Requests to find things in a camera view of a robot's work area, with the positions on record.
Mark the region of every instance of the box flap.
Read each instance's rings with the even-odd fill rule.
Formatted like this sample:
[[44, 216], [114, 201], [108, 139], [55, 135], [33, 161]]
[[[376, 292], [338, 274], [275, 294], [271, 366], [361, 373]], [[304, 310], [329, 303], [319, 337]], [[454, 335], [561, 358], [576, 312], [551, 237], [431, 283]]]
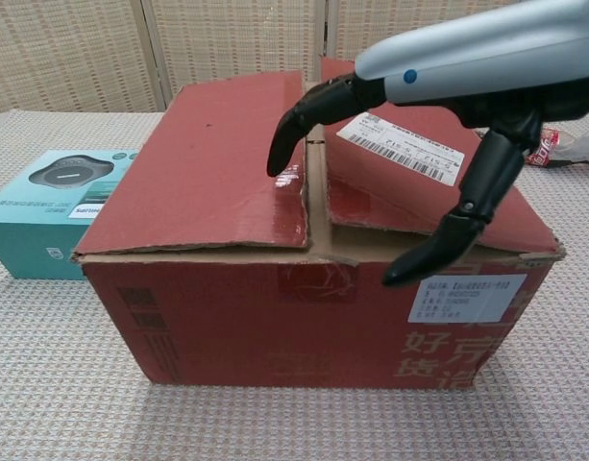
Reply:
[[[322, 60], [322, 80], [349, 73], [348, 61]], [[358, 147], [337, 135], [352, 119], [325, 128], [329, 214], [335, 224], [432, 233], [457, 203], [458, 182], [479, 145], [479, 137], [441, 108], [397, 108], [384, 104], [370, 112], [464, 154], [454, 185], [446, 185]], [[552, 231], [512, 187], [480, 245], [519, 253], [559, 250]]]
[[267, 177], [273, 132], [300, 72], [187, 85], [80, 242], [77, 255], [307, 244], [304, 143]]

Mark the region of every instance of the robotic arm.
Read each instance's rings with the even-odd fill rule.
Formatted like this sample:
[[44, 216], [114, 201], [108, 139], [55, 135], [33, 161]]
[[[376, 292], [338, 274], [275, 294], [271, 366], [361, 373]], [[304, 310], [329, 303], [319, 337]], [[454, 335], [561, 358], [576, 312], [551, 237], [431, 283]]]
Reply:
[[466, 128], [488, 128], [460, 199], [421, 246], [397, 258], [385, 286], [452, 265], [476, 243], [540, 142], [545, 122], [589, 112], [589, 0], [531, 0], [385, 39], [356, 70], [312, 88], [279, 122], [267, 164], [275, 177], [296, 144], [386, 102], [439, 106]]

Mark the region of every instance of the product image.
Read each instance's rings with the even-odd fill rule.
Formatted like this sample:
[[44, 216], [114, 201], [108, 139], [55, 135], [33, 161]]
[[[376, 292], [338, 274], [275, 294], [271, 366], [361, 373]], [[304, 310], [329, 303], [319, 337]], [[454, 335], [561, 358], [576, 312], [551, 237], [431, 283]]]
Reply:
[[111, 161], [89, 156], [69, 156], [54, 161], [29, 177], [34, 184], [48, 185], [56, 189], [73, 189], [106, 176], [114, 169]]

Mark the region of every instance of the white label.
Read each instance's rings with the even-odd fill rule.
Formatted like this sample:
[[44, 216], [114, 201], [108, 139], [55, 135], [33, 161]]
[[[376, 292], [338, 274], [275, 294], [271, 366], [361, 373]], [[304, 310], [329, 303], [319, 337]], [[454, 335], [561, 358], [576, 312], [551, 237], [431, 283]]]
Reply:
[[526, 274], [430, 277], [420, 283], [409, 322], [499, 322], [526, 278]]
[[68, 218], [72, 219], [93, 219], [95, 218], [104, 204], [81, 204], [76, 206]]
[[465, 155], [363, 112], [337, 135], [446, 185], [454, 185]]
[[47, 247], [46, 251], [53, 259], [63, 259], [63, 253], [61, 252], [61, 249], [57, 247]]

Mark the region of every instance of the barcode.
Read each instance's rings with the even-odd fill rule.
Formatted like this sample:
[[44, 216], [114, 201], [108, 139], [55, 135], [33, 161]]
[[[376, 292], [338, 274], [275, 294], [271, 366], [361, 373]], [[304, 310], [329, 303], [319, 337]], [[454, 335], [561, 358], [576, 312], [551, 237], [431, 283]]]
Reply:
[[444, 177], [443, 171], [433, 168], [432, 166], [429, 166], [422, 161], [418, 161], [407, 154], [399, 154], [394, 149], [382, 146], [381, 144], [370, 141], [369, 139], [366, 139], [362, 136], [352, 134], [348, 139], [360, 147], [364, 147], [365, 149], [375, 152], [376, 154], [379, 154], [384, 158], [388, 158], [389, 160], [396, 161], [402, 166], [411, 168], [412, 170], [422, 173], [423, 175], [433, 178], [434, 180], [441, 181]]

